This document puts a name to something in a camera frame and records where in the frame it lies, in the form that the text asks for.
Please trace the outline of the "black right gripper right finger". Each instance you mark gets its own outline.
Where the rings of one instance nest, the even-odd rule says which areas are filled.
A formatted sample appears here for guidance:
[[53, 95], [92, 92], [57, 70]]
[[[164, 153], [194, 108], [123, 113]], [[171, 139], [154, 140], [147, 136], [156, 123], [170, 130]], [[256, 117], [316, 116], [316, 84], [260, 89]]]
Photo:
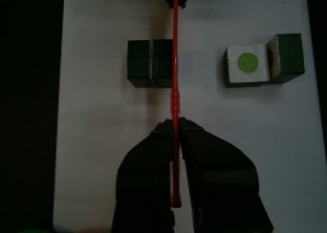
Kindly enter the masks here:
[[194, 233], [272, 233], [250, 159], [186, 118], [179, 120], [179, 141]]

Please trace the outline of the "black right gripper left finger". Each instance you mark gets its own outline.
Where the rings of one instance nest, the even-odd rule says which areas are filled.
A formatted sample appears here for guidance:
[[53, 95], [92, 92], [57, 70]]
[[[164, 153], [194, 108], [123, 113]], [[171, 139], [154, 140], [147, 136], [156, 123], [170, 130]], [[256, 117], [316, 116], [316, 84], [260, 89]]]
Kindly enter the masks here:
[[166, 119], [123, 157], [111, 233], [174, 233], [171, 159], [172, 123]]

